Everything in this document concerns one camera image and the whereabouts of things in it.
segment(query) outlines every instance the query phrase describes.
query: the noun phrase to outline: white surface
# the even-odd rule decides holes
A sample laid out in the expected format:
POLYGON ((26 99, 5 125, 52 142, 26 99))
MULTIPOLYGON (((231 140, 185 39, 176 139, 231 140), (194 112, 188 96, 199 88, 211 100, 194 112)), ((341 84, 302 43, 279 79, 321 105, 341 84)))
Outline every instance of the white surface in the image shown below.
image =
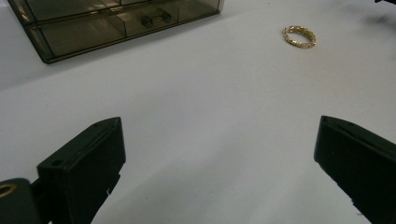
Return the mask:
POLYGON ((313 152, 321 115, 396 142, 396 6, 373 2, 226 0, 52 65, 0 8, 0 180, 35 180, 50 153, 121 116, 127 162, 93 223, 369 223, 313 152), (317 46, 287 44, 293 24, 317 46))

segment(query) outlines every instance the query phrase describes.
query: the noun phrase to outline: clear plastic drawer organizer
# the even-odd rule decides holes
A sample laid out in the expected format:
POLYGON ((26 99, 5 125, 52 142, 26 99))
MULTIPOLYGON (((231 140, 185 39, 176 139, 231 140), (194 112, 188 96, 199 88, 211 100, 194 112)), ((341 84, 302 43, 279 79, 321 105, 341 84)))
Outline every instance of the clear plastic drawer organizer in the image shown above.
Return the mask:
POLYGON ((44 63, 218 14, 224 0, 8 0, 44 63))

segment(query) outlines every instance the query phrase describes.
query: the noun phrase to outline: ring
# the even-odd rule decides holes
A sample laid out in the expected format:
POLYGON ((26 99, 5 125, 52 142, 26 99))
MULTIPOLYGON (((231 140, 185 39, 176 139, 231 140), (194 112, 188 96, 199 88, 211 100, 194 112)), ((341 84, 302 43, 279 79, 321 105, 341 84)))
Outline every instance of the ring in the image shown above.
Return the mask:
POLYGON ((291 45, 294 45, 297 48, 300 49, 311 49, 317 44, 317 38, 315 37, 314 33, 303 26, 289 26, 286 27, 282 31, 283 36, 286 39, 286 42, 288 42, 291 45), (304 43, 304 42, 298 42, 293 39, 291 39, 288 35, 288 33, 295 33, 295 34, 300 34, 308 38, 309 43, 304 43))
POLYGON ((4 184, 0 186, 0 198, 10 194, 17 186, 15 184, 4 184))

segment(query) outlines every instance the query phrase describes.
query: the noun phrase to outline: braided gold ring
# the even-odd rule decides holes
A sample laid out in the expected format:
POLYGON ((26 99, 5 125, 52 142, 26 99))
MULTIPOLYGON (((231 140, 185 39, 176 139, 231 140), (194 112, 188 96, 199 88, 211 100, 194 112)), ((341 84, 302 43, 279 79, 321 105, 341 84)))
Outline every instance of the braided gold ring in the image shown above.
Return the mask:
POLYGON ((314 33, 312 31, 304 28, 303 26, 293 25, 293 26, 286 27, 282 31, 282 34, 285 37, 286 42, 288 42, 289 44, 294 45, 295 47, 300 48, 300 49, 311 49, 317 44, 317 38, 315 37, 314 33), (295 33, 295 34, 303 35, 309 40, 309 43, 295 41, 289 37, 288 33, 295 33))

